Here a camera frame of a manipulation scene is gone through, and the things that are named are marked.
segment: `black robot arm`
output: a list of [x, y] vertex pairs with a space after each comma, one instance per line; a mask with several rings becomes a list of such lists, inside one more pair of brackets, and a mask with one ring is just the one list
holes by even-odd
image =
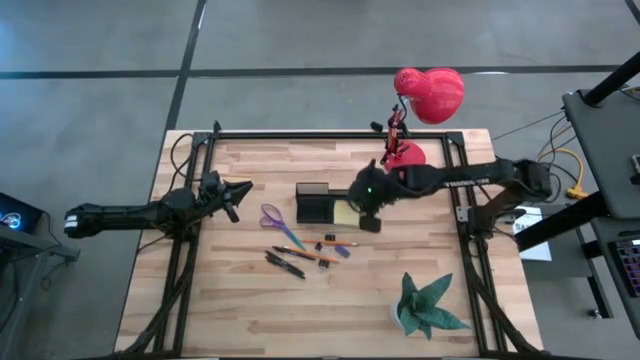
[[83, 238], [103, 230], [158, 229], [172, 237], [218, 210], [225, 210], [232, 222], [238, 222], [233, 207], [240, 204], [252, 186], [250, 181], [220, 182], [220, 176], [214, 171], [202, 177], [197, 197], [191, 189], [183, 187], [141, 206], [83, 204], [75, 207], [65, 215], [64, 232], [70, 238]]
[[495, 220], [524, 201], [541, 201], [551, 195], [548, 169], [529, 160], [435, 168], [431, 165], [400, 166], [388, 174], [375, 167], [375, 160], [362, 169], [351, 184], [349, 204], [361, 213], [360, 228], [379, 232], [380, 208], [397, 200], [432, 195], [443, 188], [497, 184], [505, 188], [483, 206], [468, 209], [466, 216], [474, 234], [490, 236]]

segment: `screen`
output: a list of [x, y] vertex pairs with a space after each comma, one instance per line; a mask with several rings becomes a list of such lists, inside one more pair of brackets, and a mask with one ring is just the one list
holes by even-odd
[[32, 234], [41, 215], [42, 210], [0, 193], [0, 226]]

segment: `orange pencil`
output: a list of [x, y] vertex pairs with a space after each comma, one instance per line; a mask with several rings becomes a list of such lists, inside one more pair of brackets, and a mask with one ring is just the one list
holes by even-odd
[[308, 244], [315, 244], [315, 243], [320, 243], [322, 245], [327, 245], [327, 246], [337, 246], [337, 245], [342, 245], [342, 246], [358, 246], [358, 243], [350, 243], [350, 242], [346, 242], [346, 241], [326, 241], [326, 240], [302, 240], [302, 242], [306, 242]]
[[332, 263], [334, 263], [334, 264], [339, 264], [339, 263], [340, 263], [338, 260], [336, 260], [336, 259], [334, 259], [334, 258], [330, 258], [330, 257], [322, 256], [322, 255], [319, 255], [319, 254], [310, 253], [310, 252], [308, 252], [308, 251], [302, 251], [302, 250], [298, 250], [298, 249], [290, 248], [290, 247], [288, 247], [288, 246], [283, 246], [283, 248], [285, 248], [285, 249], [287, 249], [287, 250], [290, 250], [290, 251], [297, 252], [297, 253], [299, 253], [299, 254], [305, 254], [305, 255], [308, 255], [308, 256], [312, 256], [312, 257], [314, 257], [314, 258], [316, 258], [316, 259], [319, 259], [319, 260], [326, 260], [326, 261], [328, 261], [328, 262], [332, 262]]

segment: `white plant pot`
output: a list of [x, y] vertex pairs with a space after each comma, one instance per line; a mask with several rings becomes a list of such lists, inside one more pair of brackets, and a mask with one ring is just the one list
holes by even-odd
[[400, 317], [398, 316], [398, 304], [400, 304], [400, 299], [391, 303], [391, 320], [399, 329], [404, 330], [404, 327], [400, 322]]

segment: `keyboard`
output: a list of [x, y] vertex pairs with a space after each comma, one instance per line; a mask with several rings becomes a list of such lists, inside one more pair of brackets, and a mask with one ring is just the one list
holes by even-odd
[[629, 295], [640, 297], [640, 240], [625, 240], [609, 243], [618, 269], [627, 284]]

